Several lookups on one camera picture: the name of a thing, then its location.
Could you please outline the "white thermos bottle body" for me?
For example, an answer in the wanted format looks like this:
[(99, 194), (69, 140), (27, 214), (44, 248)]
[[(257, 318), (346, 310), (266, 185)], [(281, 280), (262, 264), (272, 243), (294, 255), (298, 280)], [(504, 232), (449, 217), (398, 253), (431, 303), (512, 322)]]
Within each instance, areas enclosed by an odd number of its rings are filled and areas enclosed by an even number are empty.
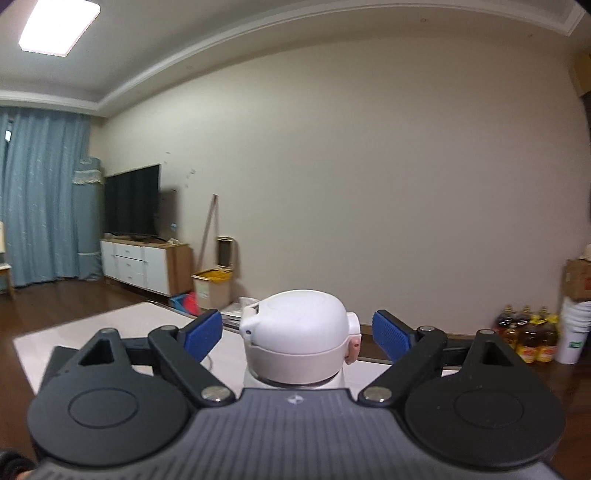
[(318, 367), (305, 368), (290, 376), (290, 380), (297, 380), (297, 383), (287, 383), (257, 376), (252, 370), (246, 368), (243, 376), (243, 387), (245, 388), (266, 388), (278, 390), (324, 390), (339, 389), (346, 387), (346, 380), (342, 369), (335, 370), (329, 374), (328, 370)]

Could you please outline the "white bottle cap lid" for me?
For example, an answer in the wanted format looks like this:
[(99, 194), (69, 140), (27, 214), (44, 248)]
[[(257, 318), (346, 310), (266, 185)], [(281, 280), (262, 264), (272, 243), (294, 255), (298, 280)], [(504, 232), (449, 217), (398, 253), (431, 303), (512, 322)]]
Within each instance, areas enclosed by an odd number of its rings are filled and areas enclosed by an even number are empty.
[(257, 376), (297, 383), (290, 376), (305, 368), (332, 374), (356, 362), (362, 330), (356, 313), (341, 300), (315, 290), (284, 291), (242, 312), (239, 334), (246, 368)]

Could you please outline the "stack of flat boxes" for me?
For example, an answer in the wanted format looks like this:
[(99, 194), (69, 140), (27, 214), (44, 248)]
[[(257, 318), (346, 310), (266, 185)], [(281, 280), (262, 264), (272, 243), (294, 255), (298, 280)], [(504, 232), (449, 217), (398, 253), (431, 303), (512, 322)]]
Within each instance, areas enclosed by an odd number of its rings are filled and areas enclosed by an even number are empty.
[(221, 317), (225, 327), (238, 329), (242, 320), (242, 312), (246, 307), (256, 304), (257, 299), (252, 297), (240, 297), (236, 302), (221, 309)]

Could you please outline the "cardboard box yellow top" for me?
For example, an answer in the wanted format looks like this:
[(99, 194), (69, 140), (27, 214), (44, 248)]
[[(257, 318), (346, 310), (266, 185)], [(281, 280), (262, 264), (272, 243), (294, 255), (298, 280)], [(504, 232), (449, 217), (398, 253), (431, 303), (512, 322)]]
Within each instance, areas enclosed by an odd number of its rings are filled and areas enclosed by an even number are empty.
[(192, 274), (197, 305), (201, 310), (223, 309), (231, 304), (233, 272), (228, 268), (209, 268)]

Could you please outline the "white wooden tv cabinet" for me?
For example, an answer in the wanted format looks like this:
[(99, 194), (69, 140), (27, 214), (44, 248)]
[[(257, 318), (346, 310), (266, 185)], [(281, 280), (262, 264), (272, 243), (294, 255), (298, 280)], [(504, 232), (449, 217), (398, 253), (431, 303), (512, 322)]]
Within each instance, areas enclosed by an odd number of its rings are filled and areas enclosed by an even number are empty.
[(100, 241), (105, 277), (171, 298), (193, 288), (193, 253), (188, 244)]

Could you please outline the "leaning wooden stick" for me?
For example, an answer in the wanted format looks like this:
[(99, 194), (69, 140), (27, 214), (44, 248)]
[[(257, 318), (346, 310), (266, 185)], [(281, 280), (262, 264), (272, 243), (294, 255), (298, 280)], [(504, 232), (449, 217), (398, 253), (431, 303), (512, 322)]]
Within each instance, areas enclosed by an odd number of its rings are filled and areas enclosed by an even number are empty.
[(213, 218), (217, 209), (217, 202), (218, 202), (218, 195), (212, 194), (211, 196), (211, 203), (209, 204), (209, 209), (207, 213), (207, 218), (204, 224), (204, 233), (202, 233), (200, 249), (197, 256), (197, 270), (200, 270), (202, 265), (204, 265), (204, 255), (206, 251), (207, 241), (209, 237), (209, 232), (211, 231), (211, 225), (213, 222)]

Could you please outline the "black flat television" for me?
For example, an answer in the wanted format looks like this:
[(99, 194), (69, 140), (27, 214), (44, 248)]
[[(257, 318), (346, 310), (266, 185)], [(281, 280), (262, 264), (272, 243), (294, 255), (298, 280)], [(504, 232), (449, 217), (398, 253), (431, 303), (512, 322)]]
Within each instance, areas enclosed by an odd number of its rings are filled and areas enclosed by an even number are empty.
[(105, 179), (103, 233), (165, 241), (176, 230), (177, 189), (160, 185), (161, 166), (151, 165)]

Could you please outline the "stack of white buckets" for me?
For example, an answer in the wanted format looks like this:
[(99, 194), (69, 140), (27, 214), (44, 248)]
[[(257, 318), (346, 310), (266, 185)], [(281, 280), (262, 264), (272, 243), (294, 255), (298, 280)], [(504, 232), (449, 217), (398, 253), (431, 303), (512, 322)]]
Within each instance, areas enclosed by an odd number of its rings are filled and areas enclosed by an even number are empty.
[(578, 362), (590, 334), (590, 302), (565, 297), (559, 314), (559, 341), (555, 360), (564, 365)]

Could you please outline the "brown cardboard box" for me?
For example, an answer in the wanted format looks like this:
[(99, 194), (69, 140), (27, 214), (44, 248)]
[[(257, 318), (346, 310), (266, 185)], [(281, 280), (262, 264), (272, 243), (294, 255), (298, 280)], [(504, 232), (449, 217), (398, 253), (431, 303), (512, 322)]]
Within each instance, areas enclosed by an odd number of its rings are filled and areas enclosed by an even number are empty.
[(591, 263), (587, 260), (568, 260), (564, 269), (563, 293), (576, 302), (591, 299)]

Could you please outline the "covered standing air conditioner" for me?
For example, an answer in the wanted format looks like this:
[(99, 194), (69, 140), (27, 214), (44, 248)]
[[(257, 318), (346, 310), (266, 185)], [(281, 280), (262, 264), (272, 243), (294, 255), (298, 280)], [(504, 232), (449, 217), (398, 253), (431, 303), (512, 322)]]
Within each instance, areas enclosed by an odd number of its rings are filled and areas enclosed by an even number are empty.
[(80, 280), (96, 280), (102, 273), (100, 238), (103, 181), (98, 158), (85, 157), (78, 161), (73, 176), (73, 207)]

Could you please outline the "wooden chair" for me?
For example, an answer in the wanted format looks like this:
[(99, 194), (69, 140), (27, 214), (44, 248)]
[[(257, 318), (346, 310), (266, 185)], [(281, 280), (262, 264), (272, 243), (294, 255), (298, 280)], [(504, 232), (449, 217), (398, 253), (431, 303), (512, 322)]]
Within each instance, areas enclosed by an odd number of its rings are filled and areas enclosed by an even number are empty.
[(5, 243), (5, 231), (4, 224), (0, 222), (0, 255), (1, 255), (1, 266), (0, 274), (5, 279), (6, 290), (12, 300), (15, 299), (15, 290), (11, 280), (11, 265), (8, 263), (6, 257), (6, 243)]

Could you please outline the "blue window curtain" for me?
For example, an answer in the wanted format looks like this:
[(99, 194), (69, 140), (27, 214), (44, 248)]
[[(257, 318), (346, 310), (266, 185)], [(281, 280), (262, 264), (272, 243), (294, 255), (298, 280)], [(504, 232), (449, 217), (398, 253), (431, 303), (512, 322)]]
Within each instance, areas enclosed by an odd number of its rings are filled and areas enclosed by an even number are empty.
[(1, 221), (17, 287), (78, 273), (73, 206), (77, 163), (87, 157), (90, 118), (1, 109)]

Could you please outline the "ceiling light panel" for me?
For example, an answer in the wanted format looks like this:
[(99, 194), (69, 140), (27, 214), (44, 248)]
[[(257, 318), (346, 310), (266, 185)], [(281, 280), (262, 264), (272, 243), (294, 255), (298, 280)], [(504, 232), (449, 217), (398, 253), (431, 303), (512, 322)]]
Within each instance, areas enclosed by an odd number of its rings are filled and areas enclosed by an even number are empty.
[(18, 45), (24, 52), (65, 58), (100, 12), (92, 1), (39, 0)]

